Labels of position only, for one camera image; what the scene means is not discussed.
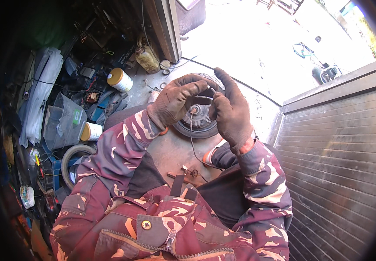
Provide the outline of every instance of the shoe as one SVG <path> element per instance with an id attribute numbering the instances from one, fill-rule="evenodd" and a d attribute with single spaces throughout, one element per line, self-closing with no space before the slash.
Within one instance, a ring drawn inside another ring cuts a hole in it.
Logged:
<path id="1" fill-rule="evenodd" d="M 205 162 L 206 164 L 211 164 L 212 165 L 212 162 L 211 162 L 212 155 L 216 152 L 217 148 L 221 147 L 226 142 L 227 141 L 222 138 L 221 141 L 220 141 L 220 143 L 218 143 L 212 150 L 210 150 L 209 152 L 207 152 L 206 154 L 204 154 L 204 156 L 202 157 L 202 161 Z"/>

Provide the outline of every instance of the right hand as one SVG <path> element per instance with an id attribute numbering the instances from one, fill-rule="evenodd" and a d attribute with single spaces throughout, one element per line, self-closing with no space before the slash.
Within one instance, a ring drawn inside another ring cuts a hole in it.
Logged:
<path id="1" fill-rule="evenodd" d="M 253 130 L 249 106 L 236 82 L 225 71 L 215 68 L 214 73 L 226 88 L 226 95 L 221 92 L 214 94 L 208 116 L 217 120 L 218 132 L 230 144 L 231 151 L 239 155 Z"/>

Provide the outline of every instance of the zipper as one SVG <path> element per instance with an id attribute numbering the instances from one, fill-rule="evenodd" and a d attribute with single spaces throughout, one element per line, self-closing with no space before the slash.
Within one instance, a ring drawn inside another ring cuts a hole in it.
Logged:
<path id="1" fill-rule="evenodd" d="M 196 254 L 178 255 L 173 251 L 172 247 L 167 249 L 166 247 L 155 247 L 155 246 L 143 244 L 143 243 L 139 242 L 138 240 L 132 238 L 131 236 L 129 236 L 127 234 L 117 232 L 117 231 L 114 231 L 114 230 L 111 230 L 111 229 L 103 229 L 102 231 L 112 233 L 112 234 L 115 234 L 115 235 L 120 236 L 120 237 L 124 237 L 127 240 L 131 240 L 133 243 L 135 243 L 135 244 L 137 244 L 137 245 L 139 245 L 139 246 L 141 246 L 145 249 L 154 250 L 156 252 L 157 251 L 170 252 L 177 259 L 195 261 L 195 260 L 201 260 L 203 258 L 211 258 L 211 257 L 219 256 L 219 255 L 222 255 L 222 254 L 234 253 L 234 249 L 232 249 L 232 248 L 218 248 L 218 249 L 212 249 L 212 250 L 208 250 L 208 251 L 204 251 L 204 252 L 196 253 Z"/>

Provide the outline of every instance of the small tire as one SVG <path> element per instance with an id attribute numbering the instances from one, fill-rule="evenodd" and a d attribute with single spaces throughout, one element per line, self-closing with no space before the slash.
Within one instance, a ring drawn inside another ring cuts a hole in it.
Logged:
<path id="1" fill-rule="evenodd" d="M 94 155 L 96 153 L 96 149 L 88 145 L 78 144 L 78 145 L 71 147 L 70 149 L 66 151 L 65 155 L 62 158 L 61 170 L 62 170 L 63 180 L 65 180 L 65 183 L 70 188 L 70 190 L 73 190 L 73 187 L 75 186 L 75 184 L 70 180 L 69 170 L 67 169 L 67 165 L 69 164 L 70 158 L 72 158 L 72 156 L 78 152 L 86 152 L 87 154 Z"/>

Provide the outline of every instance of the brown work glove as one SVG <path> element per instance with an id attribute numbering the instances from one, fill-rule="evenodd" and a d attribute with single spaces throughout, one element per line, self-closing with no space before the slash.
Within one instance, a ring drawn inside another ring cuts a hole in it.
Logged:
<path id="1" fill-rule="evenodd" d="M 208 116 L 211 120 L 217 119 L 218 132 L 230 144 L 231 151 L 239 155 L 239 149 L 253 130 L 249 106 L 236 82 L 225 71 L 215 68 L 214 73 L 224 84 L 226 95 L 221 92 L 214 94 Z"/>
<path id="2" fill-rule="evenodd" d="M 196 74 L 187 74 L 175 79 L 164 87 L 154 104 L 147 107 L 147 115 L 161 131 L 164 131 L 166 127 L 180 121 L 189 107 L 204 102 L 194 98 L 205 91 L 207 85 L 218 90 L 215 82 Z"/>

